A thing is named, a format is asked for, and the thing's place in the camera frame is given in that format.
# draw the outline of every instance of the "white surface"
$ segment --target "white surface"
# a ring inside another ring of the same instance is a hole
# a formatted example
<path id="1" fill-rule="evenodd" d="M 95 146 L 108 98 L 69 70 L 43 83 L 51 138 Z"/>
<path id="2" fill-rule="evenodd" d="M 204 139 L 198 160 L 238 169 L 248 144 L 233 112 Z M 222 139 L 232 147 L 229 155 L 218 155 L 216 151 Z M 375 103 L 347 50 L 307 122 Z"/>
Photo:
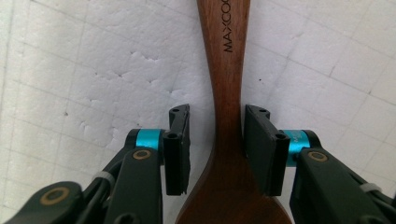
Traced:
<path id="1" fill-rule="evenodd" d="M 60 180 L 86 187 L 133 128 L 191 105 L 191 183 L 213 141 L 195 1 L 0 1 L 0 221 Z M 252 0 L 242 104 L 311 129 L 338 159 L 396 190 L 396 2 Z M 294 169 L 288 169 L 287 207 Z M 173 223 L 186 196 L 164 198 Z"/>

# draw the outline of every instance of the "wooden spoon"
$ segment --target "wooden spoon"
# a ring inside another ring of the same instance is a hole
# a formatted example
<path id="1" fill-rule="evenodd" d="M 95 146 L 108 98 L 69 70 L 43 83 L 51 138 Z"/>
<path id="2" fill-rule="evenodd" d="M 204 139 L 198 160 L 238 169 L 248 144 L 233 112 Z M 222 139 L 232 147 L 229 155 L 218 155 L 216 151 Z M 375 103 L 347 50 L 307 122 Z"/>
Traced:
<path id="1" fill-rule="evenodd" d="M 260 195 L 243 150 L 240 94 L 250 1 L 197 3 L 215 102 L 216 140 L 177 223 L 291 223 L 276 199 Z"/>

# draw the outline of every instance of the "blue metal ring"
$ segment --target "blue metal ring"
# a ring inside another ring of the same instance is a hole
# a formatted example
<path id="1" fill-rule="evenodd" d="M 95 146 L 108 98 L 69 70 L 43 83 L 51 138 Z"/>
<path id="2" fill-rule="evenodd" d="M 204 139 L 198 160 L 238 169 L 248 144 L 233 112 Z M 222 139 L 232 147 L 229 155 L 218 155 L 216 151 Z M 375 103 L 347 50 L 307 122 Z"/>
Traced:
<path id="1" fill-rule="evenodd" d="M 305 147 L 311 147 L 308 135 L 302 130 L 282 130 L 290 138 L 289 156 L 286 166 L 295 167 L 297 165 L 296 158 Z"/>
<path id="2" fill-rule="evenodd" d="M 158 151 L 161 129 L 141 129 L 136 137 L 136 147 L 150 147 Z"/>

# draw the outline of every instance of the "black plastic part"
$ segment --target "black plastic part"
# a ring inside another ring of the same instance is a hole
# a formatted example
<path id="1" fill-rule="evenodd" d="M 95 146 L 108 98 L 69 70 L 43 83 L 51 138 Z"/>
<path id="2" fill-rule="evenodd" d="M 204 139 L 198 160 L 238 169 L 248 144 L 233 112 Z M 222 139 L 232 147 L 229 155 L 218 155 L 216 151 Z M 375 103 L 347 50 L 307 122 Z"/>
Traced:
<path id="1" fill-rule="evenodd" d="M 36 192 L 23 208 L 6 223 L 75 223 L 83 208 L 81 186 L 74 182 L 59 182 Z"/>
<path id="2" fill-rule="evenodd" d="M 344 167 L 321 147 L 300 153 L 290 197 L 296 224 L 390 223 Z"/>
<path id="3" fill-rule="evenodd" d="M 282 192 L 290 139 L 269 120 L 270 112 L 247 105 L 244 144 L 250 168 L 262 194 L 278 196 Z"/>
<path id="4" fill-rule="evenodd" d="M 303 131 L 306 133 L 306 136 L 308 136 L 309 145 L 311 147 L 323 148 L 321 143 L 320 143 L 320 140 L 319 140 L 318 136 L 314 132 L 312 132 L 311 130 L 303 130 Z"/>
<path id="5" fill-rule="evenodd" d="M 357 175 L 344 164 L 342 165 L 344 169 L 346 169 L 346 171 L 351 175 L 351 177 L 358 183 L 358 185 L 367 183 L 367 181 L 361 178 L 361 176 Z M 396 223 L 396 208 L 391 206 L 392 199 L 390 197 L 377 190 L 367 192 L 367 195 L 371 197 L 375 205 L 379 208 L 382 214 L 384 214 L 384 216 L 390 220 L 391 223 Z"/>
<path id="6" fill-rule="evenodd" d="M 165 133 L 164 129 L 161 129 L 160 132 L 160 136 L 159 136 L 159 140 L 158 140 L 158 153 L 159 153 L 159 157 L 160 157 L 160 165 L 165 165 L 165 159 L 163 157 L 163 151 L 164 151 L 164 147 L 163 147 L 163 134 Z"/>
<path id="7" fill-rule="evenodd" d="M 180 105 L 169 110 L 170 131 L 163 134 L 163 158 L 166 194 L 187 191 L 190 177 L 190 107 Z"/>
<path id="8" fill-rule="evenodd" d="M 134 154 L 140 150 L 148 151 L 149 156 L 141 160 L 134 158 Z M 113 224 L 127 215 L 135 217 L 135 222 L 163 223 L 160 159 L 157 150 L 137 147 L 125 154 L 104 223 Z"/>
<path id="9" fill-rule="evenodd" d="M 392 200 L 392 207 L 394 207 L 394 208 L 396 208 L 396 195 L 395 195 L 395 197 L 393 198 L 393 200 Z"/>
<path id="10" fill-rule="evenodd" d="M 122 161 L 125 157 L 125 154 L 134 150 L 136 147 L 136 138 L 140 129 L 132 129 L 125 139 L 124 147 L 117 153 L 117 155 L 107 164 L 105 169 L 106 172 L 109 172 L 111 167 L 113 167 L 117 162 Z"/>

